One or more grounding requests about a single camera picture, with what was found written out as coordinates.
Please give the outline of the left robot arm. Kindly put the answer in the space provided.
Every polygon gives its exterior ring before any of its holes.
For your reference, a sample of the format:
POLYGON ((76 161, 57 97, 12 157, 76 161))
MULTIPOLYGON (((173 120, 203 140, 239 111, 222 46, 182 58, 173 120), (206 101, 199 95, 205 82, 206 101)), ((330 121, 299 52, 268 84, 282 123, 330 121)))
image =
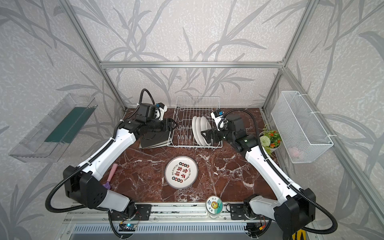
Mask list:
POLYGON ((45 201, 46 209, 51 213, 66 213, 83 208, 100 211, 120 212, 132 217, 136 212, 135 202, 129 197, 107 189, 100 180, 117 158, 137 140, 148 133, 169 133, 177 123, 165 118, 168 107, 163 103, 142 102, 147 89, 142 89, 140 102, 134 112, 116 125, 112 137, 87 160, 76 167, 68 166, 61 180, 48 194, 45 201), (52 206, 55 193, 65 188, 68 198, 76 201, 77 206, 58 209, 52 206))

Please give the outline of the round white plate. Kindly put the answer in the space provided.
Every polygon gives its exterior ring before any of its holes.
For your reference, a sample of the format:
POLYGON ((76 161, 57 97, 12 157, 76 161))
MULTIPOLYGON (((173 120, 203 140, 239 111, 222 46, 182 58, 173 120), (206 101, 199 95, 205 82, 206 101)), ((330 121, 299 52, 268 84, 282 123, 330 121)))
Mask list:
POLYGON ((199 174, 198 164, 187 156, 172 159, 165 167, 165 180, 174 189, 186 189, 194 184, 199 174))
POLYGON ((197 137, 199 139, 200 145, 206 147, 207 144, 206 144, 205 139, 203 138, 203 136, 201 134, 201 131, 202 131, 202 129, 201 129, 201 117, 196 118, 195 128, 196 128, 196 133, 197 133, 197 137))
POLYGON ((197 116, 194 116, 192 119, 192 130, 193 130, 194 139, 196 140, 198 146, 201 146, 201 142, 199 140, 199 137, 196 131, 196 120, 197 120, 197 116))
MULTIPOLYGON (((200 124, 201 124, 201 131, 210 130, 212 128, 209 121, 204 116, 201 117, 200 124)), ((206 146, 212 145, 212 142, 207 142, 205 139, 203 139, 203 140, 204 140, 206 146)))

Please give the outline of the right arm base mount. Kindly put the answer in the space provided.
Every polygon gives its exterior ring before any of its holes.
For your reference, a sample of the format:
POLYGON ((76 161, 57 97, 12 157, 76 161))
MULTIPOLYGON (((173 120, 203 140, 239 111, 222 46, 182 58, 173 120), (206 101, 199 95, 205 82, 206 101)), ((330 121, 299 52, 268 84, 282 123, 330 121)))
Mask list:
POLYGON ((234 221, 251 221, 251 222, 268 222, 270 219, 263 215, 254 215, 253 217, 248 217, 244 210, 244 204, 226 204, 226 211, 230 213, 231 220, 234 221))

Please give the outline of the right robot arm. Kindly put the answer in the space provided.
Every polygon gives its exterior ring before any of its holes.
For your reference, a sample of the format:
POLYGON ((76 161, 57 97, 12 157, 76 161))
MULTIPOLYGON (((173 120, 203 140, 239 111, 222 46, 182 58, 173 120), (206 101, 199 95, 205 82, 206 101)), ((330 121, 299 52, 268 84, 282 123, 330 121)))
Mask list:
POLYGON ((221 109, 211 112, 216 127, 201 132, 208 143, 226 141, 240 153, 264 178, 274 192, 276 199, 253 195, 244 200, 245 214, 249 218, 262 215, 275 221, 283 231, 283 239, 290 239, 299 230, 317 235, 328 235, 338 229, 336 218, 316 202, 315 193, 290 179, 272 160, 262 146, 259 130, 248 134, 244 121, 234 115, 236 109, 224 113, 221 109), (316 211, 326 215, 332 225, 327 229, 312 229, 308 224, 316 218, 316 211))

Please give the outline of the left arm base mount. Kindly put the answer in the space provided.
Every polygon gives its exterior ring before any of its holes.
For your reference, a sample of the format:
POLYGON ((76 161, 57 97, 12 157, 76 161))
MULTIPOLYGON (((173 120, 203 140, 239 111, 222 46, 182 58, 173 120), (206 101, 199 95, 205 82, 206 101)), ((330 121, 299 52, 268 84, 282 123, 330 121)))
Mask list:
POLYGON ((112 221, 148 221, 151 214, 151 204, 129 205, 123 212, 112 211, 112 221))

